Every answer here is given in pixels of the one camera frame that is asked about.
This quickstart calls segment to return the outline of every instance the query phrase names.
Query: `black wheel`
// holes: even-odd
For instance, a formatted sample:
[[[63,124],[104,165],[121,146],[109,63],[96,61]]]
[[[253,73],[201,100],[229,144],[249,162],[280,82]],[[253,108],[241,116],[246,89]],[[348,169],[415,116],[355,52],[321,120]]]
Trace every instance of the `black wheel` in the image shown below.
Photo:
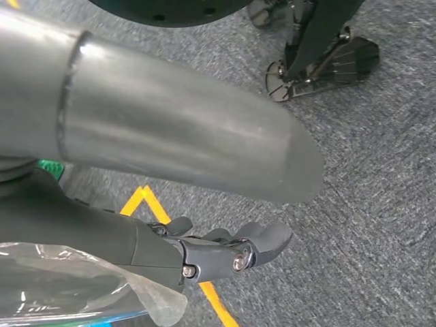
[[[90,0],[103,10],[141,24],[187,27],[237,12],[251,0]]]

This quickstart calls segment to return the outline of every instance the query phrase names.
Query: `transparent plastic sheet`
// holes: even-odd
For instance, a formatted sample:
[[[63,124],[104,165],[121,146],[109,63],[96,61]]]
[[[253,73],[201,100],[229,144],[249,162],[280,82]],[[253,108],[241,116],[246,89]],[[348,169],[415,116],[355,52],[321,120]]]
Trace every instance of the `transparent plastic sheet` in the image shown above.
[[[59,245],[0,243],[0,326],[80,326],[149,315],[173,326],[184,295]]]

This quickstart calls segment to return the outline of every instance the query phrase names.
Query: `metal tube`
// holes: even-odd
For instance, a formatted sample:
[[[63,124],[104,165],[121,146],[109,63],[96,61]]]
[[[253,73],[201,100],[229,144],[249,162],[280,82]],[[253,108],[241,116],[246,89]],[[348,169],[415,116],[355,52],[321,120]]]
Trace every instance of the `metal tube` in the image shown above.
[[[313,141],[276,104],[3,7],[0,44],[1,155],[278,202],[309,200],[321,183]]]

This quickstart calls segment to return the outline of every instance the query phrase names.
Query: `hex bolt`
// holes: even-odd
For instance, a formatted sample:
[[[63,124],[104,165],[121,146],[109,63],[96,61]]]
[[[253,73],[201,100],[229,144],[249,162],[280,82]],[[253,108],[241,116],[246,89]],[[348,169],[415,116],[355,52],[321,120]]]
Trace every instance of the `hex bolt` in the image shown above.
[[[235,271],[241,271],[245,267],[245,260],[242,253],[238,253],[233,259],[233,269]]]
[[[195,275],[196,269],[194,266],[183,266],[182,274],[183,277],[192,278]]]

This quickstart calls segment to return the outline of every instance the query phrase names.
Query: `yellow line marking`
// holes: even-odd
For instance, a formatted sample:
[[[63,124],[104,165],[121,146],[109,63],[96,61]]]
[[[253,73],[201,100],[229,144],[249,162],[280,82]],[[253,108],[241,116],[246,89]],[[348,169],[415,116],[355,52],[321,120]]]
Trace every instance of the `yellow line marking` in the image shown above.
[[[164,209],[164,207],[158,200],[158,198],[152,191],[150,186],[146,185],[143,190],[143,197],[150,207],[152,212],[160,223],[167,225],[171,222],[171,218]]]
[[[218,293],[210,281],[207,281],[204,283],[199,283],[200,287],[206,295],[206,297],[209,300],[209,302],[212,305],[212,308],[215,310],[215,312],[221,319],[223,324],[225,327],[238,327],[238,323],[232,317],[231,314],[229,313],[225,306],[223,305]]]
[[[144,200],[147,202],[153,215],[161,223],[168,224],[171,222],[171,218],[167,214],[165,209],[158,200],[158,198],[152,192],[152,190],[146,185],[142,191]],[[238,327],[238,323],[225,306],[223,305],[215,287],[210,282],[200,283],[200,288],[206,295],[207,299],[212,305],[212,308],[218,315],[223,325],[225,327]]]
[[[143,202],[143,188],[138,187],[126,204],[120,211],[120,214],[124,216],[131,216]]]
[[[11,7],[14,7],[15,9],[20,9],[21,6],[20,5],[20,3],[18,2],[18,0],[8,0],[8,3],[11,6]]]

